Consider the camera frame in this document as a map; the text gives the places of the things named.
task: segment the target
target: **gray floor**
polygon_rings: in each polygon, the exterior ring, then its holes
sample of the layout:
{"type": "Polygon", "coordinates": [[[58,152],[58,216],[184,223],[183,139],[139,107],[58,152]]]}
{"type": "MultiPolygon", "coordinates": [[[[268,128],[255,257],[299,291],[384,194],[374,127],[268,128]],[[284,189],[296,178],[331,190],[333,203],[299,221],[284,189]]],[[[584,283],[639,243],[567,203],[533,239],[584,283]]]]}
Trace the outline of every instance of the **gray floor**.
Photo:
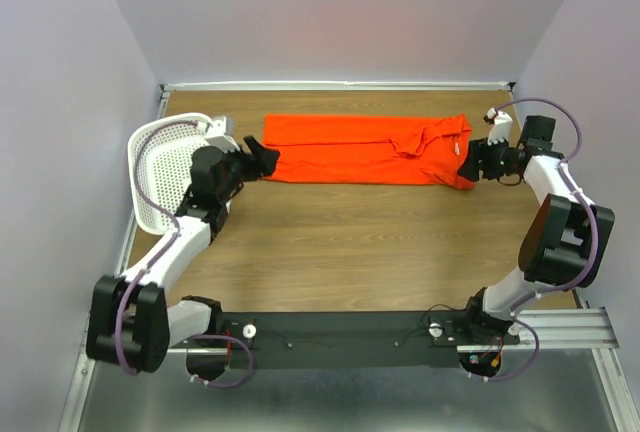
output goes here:
{"type": "MultiPolygon", "coordinates": [[[[529,352],[510,352],[505,370],[529,352]]],[[[426,367],[258,371],[233,390],[189,383],[184,356],[152,375],[99,364],[81,430],[204,432],[613,431],[590,351],[545,351],[523,376],[483,384],[426,367]]]]}

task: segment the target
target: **metal frame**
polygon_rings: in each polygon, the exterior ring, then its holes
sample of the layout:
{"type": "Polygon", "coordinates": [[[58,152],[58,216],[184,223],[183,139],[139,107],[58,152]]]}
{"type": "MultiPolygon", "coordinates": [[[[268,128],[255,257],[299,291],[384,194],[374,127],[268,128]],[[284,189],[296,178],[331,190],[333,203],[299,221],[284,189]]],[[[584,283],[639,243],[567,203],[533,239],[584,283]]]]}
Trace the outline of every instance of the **metal frame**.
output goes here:
{"type": "MultiPolygon", "coordinates": [[[[508,90],[506,82],[438,83],[438,82],[340,82],[340,81],[275,81],[275,82],[209,82],[192,84],[168,84],[158,106],[158,116],[164,116],[171,91],[173,90],[508,90]]],[[[128,222],[122,250],[114,276],[126,268],[133,246],[136,222],[133,211],[128,222]]],[[[616,348],[618,341],[605,309],[589,309],[579,292],[576,301],[583,309],[533,310],[521,314],[523,320],[538,332],[543,349],[591,349],[603,388],[614,417],[616,427],[621,432],[640,430],[640,418],[626,378],[620,366],[616,348]]],[[[532,337],[526,331],[520,332],[521,343],[505,346],[505,349],[531,349],[532,337]]],[[[95,363],[84,352],[83,336],[76,370],[71,382],[60,423],[60,432],[77,431],[84,409],[95,363]]],[[[459,346],[459,352],[471,352],[473,346],[459,346]]],[[[184,345],[169,349],[169,354],[226,354],[226,349],[186,349],[184,345]]]]}

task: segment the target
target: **white wall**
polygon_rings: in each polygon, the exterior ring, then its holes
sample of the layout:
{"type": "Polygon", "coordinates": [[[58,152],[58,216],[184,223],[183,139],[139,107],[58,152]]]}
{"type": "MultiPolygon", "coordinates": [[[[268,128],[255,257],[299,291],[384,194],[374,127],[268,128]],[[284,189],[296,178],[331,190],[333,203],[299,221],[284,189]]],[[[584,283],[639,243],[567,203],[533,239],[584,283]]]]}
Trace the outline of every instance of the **white wall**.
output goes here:
{"type": "Polygon", "coordinates": [[[54,431],[158,94],[114,0],[0,0],[0,429],[54,431]]]}
{"type": "Polygon", "coordinates": [[[562,0],[117,0],[163,83],[515,80],[562,0]]]}
{"type": "MultiPolygon", "coordinates": [[[[638,0],[565,0],[516,87],[517,96],[555,99],[572,111],[584,146],[572,173],[616,223],[600,274],[585,290],[606,306],[622,348],[620,360],[640,405],[640,13],[638,0]]],[[[550,113],[528,107],[527,112],[550,113]]],[[[556,144],[575,143],[566,121],[556,144]]]]}

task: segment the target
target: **wooden table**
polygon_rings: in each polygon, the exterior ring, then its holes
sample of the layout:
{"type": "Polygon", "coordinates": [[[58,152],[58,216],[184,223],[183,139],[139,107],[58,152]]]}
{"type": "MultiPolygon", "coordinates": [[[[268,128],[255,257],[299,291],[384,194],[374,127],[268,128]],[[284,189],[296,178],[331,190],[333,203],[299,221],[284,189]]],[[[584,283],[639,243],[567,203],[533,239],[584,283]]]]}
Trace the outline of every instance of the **wooden table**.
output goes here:
{"type": "MultiPolygon", "coordinates": [[[[173,92],[167,115],[230,115],[234,136],[261,139],[267,113],[444,117],[466,114],[473,138],[504,91],[173,92]]],[[[514,127],[511,139],[519,136],[514,127]]],[[[526,185],[445,186],[248,183],[215,243],[170,293],[229,311],[348,311],[463,307],[516,264],[537,211],[526,185]]],[[[138,230],[131,263],[157,240],[138,230]]],[[[573,307],[570,294],[546,308],[573,307]]]]}

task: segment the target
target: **cloth fold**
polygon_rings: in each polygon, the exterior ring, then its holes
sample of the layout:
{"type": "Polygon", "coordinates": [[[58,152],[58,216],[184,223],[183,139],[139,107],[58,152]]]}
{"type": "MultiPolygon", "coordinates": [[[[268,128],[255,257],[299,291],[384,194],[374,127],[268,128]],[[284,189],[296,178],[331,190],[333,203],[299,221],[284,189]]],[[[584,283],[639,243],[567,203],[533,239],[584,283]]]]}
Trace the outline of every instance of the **cloth fold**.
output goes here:
{"type": "Polygon", "coordinates": [[[280,150],[270,180],[298,183],[445,184],[457,175],[471,127],[445,118],[267,115],[263,143],[280,150]]]}

